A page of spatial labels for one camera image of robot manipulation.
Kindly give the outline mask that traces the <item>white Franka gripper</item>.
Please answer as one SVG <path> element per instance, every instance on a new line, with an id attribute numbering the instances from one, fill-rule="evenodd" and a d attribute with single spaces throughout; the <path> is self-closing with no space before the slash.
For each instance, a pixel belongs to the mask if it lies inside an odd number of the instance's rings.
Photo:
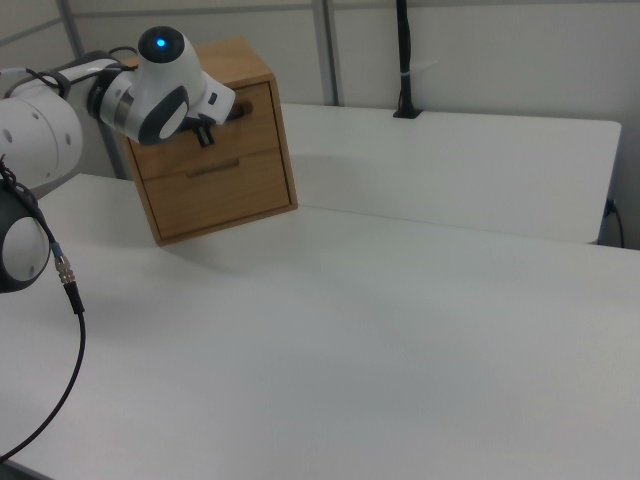
<path id="1" fill-rule="evenodd" d="M 236 99 L 234 90 L 202 71 L 197 80 L 187 87 L 189 109 L 182 122 L 183 131 L 197 132 L 201 147 L 215 144 L 211 128 L 201 121 L 222 125 L 227 120 Z"/>

